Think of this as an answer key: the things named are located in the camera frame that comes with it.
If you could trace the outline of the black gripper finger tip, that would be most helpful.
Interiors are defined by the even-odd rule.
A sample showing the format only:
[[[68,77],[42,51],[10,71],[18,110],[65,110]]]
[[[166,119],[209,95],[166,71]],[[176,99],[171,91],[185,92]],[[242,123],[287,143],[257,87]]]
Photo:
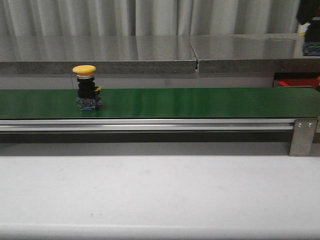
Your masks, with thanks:
[[[300,25],[310,22],[320,9],[320,0],[300,0],[296,19]]]

